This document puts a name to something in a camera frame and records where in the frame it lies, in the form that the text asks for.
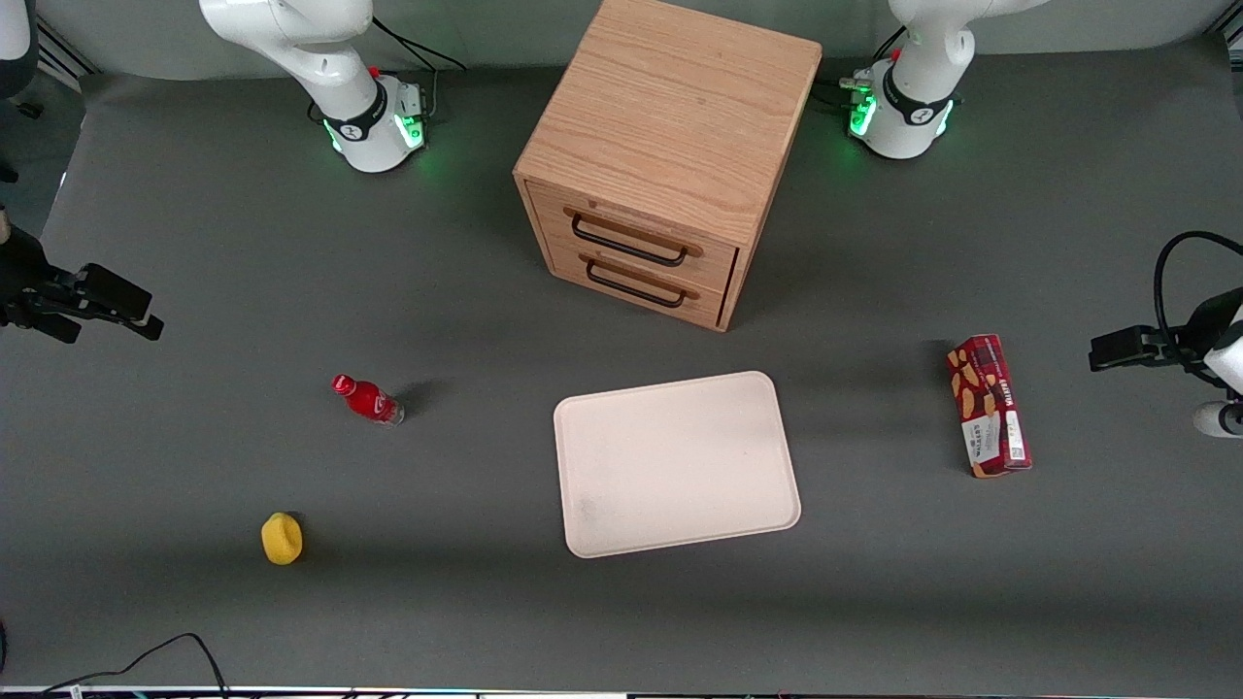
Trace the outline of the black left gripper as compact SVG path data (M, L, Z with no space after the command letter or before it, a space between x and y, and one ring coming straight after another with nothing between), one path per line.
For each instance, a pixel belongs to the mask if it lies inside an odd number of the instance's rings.
M1091 340L1089 367L1094 373L1124 367L1176 366L1190 376L1241 376L1242 289L1212 296L1185 323L1168 323L1163 294L1154 292L1158 326L1134 323Z

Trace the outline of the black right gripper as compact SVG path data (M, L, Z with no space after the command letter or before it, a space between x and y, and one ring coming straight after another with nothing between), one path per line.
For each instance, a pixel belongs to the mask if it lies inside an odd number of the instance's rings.
M35 330L62 345L75 345L80 323L63 315L119 323L148 341L158 341L162 318L150 313L150 292L98 264L71 272L48 262L39 240L12 226L2 228L1 326Z

